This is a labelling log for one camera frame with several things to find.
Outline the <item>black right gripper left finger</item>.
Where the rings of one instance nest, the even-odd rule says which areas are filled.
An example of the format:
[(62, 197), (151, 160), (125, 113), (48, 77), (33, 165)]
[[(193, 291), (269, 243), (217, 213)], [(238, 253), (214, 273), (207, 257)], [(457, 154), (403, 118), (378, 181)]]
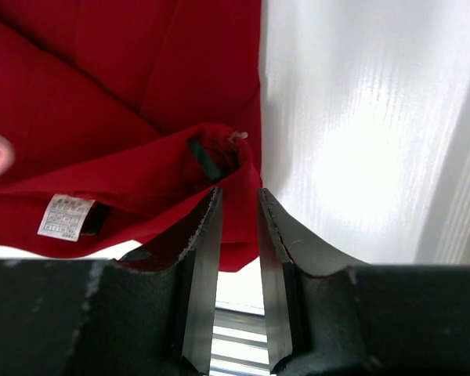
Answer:
[(0, 375), (204, 375), (222, 191), (120, 260), (0, 259)]

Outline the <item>red skirt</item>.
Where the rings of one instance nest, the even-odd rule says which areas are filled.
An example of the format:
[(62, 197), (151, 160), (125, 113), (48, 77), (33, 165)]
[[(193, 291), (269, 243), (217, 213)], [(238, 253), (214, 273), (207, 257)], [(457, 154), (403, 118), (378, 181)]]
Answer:
[[(144, 243), (213, 187), (219, 268), (258, 255), (258, 1), (0, 1), (0, 246), (68, 259)], [(77, 242), (37, 235), (94, 200)]]

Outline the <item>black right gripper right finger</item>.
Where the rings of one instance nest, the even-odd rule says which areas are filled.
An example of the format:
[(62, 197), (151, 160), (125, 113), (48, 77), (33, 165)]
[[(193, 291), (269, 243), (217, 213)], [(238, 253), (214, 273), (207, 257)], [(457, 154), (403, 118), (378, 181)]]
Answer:
[(470, 266), (368, 265), (258, 192), (269, 369), (470, 375)]

